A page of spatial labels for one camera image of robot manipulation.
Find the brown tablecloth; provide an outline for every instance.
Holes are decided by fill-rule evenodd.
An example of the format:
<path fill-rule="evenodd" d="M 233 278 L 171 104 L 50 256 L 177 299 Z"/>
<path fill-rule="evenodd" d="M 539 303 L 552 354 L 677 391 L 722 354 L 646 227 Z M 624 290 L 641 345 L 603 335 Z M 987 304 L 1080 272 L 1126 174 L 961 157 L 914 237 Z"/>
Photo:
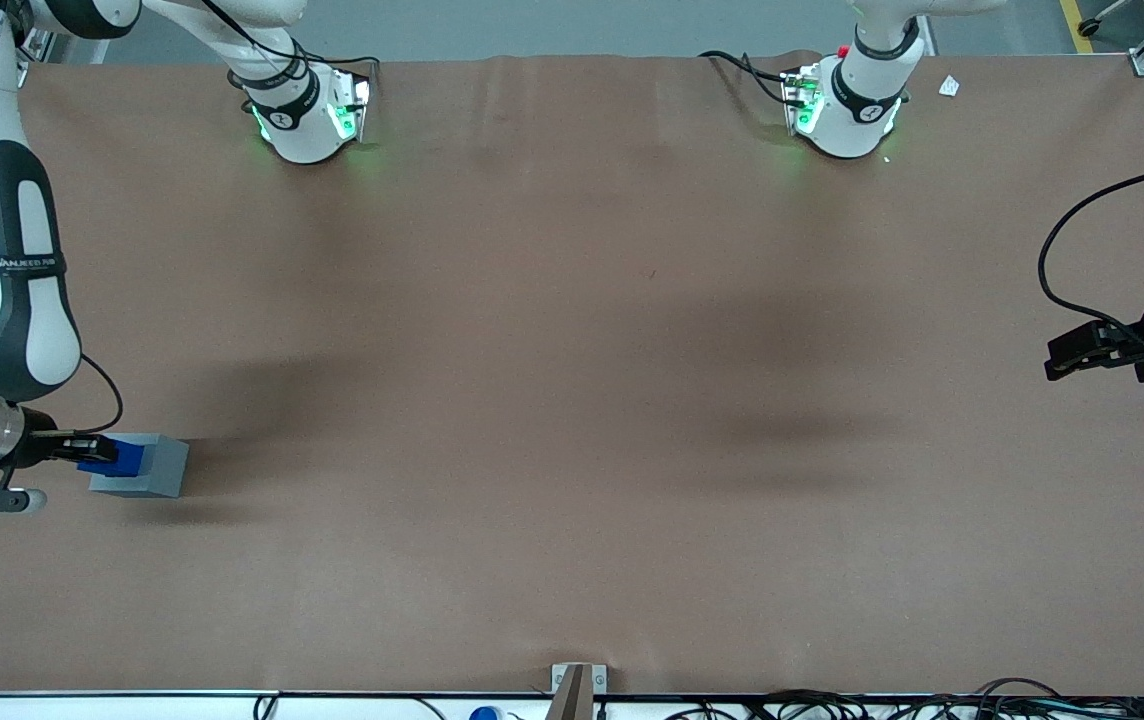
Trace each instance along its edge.
<path fill-rule="evenodd" d="M 499 58 L 384 68 L 370 145 L 291 167 L 222 76 L 23 92 L 120 429 L 193 459 L 19 475 L 0 688 L 1144 693 L 1144 387 L 1044 381 L 1085 318 L 1034 275 L 1144 169 L 1125 58 L 924 60 L 856 161 L 726 65 Z M 1144 187 L 1051 274 L 1139 316 Z"/>

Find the yellow floor line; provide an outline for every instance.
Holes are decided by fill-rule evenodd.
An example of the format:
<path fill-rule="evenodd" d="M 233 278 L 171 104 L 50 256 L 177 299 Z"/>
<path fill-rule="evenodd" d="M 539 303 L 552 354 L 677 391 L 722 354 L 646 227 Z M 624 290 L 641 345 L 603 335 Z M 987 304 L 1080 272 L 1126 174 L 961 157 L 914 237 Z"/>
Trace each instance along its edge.
<path fill-rule="evenodd" d="M 1060 14 L 1065 15 L 1065 24 L 1070 26 L 1070 40 L 1074 41 L 1077 53 L 1093 53 L 1093 41 L 1079 34 L 1079 23 L 1083 14 L 1079 11 L 1078 0 L 1060 0 Z"/>

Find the gray block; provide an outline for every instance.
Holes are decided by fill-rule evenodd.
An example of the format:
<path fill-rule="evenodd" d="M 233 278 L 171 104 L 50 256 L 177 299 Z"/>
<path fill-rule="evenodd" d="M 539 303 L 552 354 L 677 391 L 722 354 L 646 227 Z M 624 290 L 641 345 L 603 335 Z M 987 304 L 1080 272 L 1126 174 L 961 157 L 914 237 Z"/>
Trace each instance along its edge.
<path fill-rule="evenodd" d="M 146 449 L 141 459 L 141 474 L 136 478 L 92 475 L 89 491 L 116 497 L 180 497 L 189 445 L 152 433 L 105 433 L 105 437 Z"/>

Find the white paper scrap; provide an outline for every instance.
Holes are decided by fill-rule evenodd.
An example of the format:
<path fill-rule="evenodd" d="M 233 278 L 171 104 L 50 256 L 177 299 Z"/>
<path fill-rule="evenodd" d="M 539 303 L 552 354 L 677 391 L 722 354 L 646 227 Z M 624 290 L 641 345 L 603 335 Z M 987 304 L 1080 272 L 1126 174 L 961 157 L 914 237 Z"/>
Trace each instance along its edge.
<path fill-rule="evenodd" d="M 959 81 L 954 76 L 946 76 L 946 82 L 942 84 L 942 95 L 953 97 L 959 95 Z"/>

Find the black band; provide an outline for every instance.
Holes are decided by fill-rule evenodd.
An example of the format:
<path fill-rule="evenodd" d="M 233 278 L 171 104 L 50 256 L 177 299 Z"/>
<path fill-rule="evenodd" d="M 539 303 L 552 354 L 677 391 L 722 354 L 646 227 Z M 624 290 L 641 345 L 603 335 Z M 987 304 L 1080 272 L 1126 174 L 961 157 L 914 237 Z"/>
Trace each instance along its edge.
<path fill-rule="evenodd" d="M 898 90 L 896 95 L 882 100 L 866 97 L 857 94 L 856 90 L 847 86 L 847 82 L 843 82 L 842 70 L 843 61 L 841 60 L 837 65 L 834 65 L 834 72 L 829 78 L 831 86 L 834 88 L 834 98 L 840 101 L 840 104 L 848 110 L 851 110 L 852 120 L 863 124 L 863 126 L 868 126 L 868 124 L 879 122 L 880 119 L 883 119 L 888 110 L 891 110 L 896 105 L 897 100 L 901 98 L 901 90 L 905 90 L 905 86 L 903 86 L 901 90 Z"/>
<path fill-rule="evenodd" d="M 304 69 L 304 72 L 307 73 L 310 72 L 310 69 L 302 68 L 302 65 L 305 64 L 305 61 L 302 60 L 305 52 L 296 40 L 292 41 L 292 63 L 288 63 L 288 66 L 284 68 L 281 72 L 275 77 L 268 77 L 265 79 L 248 79 L 240 74 L 235 74 L 235 77 L 239 78 L 239 82 L 243 84 L 244 90 L 273 90 L 275 87 L 287 85 L 288 82 L 294 81 L 294 79 L 301 79 L 305 77 L 304 73 L 301 72 L 302 69 Z"/>
<path fill-rule="evenodd" d="M 110 19 L 105 19 L 105 15 L 97 9 L 95 0 L 59 0 L 56 3 L 48 3 L 47 8 L 71 35 L 82 37 L 86 40 L 114 40 L 117 37 L 128 35 L 128 31 L 141 17 L 141 3 L 137 3 L 136 17 L 125 26 L 117 26 Z"/>
<path fill-rule="evenodd" d="M 65 256 L 59 252 L 55 255 L 22 255 L 11 258 L 0 255 L 0 277 L 34 280 L 38 278 L 55 278 L 65 274 Z"/>
<path fill-rule="evenodd" d="M 261 119 L 270 122 L 276 129 L 296 129 L 301 126 L 301 118 L 305 117 L 308 111 L 313 110 L 315 104 L 319 102 L 319 76 L 316 73 L 307 73 L 307 76 L 310 76 L 310 82 L 305 90 L 288 104 L 275 108 L 253 101 L 252 105 L 256 108 Z"/>
<path fill-rule="evenodd" d="M 909 53 L 909 47 L 914 45 L 915 40 L 919 40 L 919 22 L 917 19 L 909 18 L 909 22 L 905 23 L 905 35 L 901 37 L 901 45 L 897 45 L 891 50 L 875 50 L 873 47 L 861 42 L 861 33 L 856 34 L 856 50 L 861 55 L 865 55 L 869 60 L 897 60 L 901 55 Z"/>

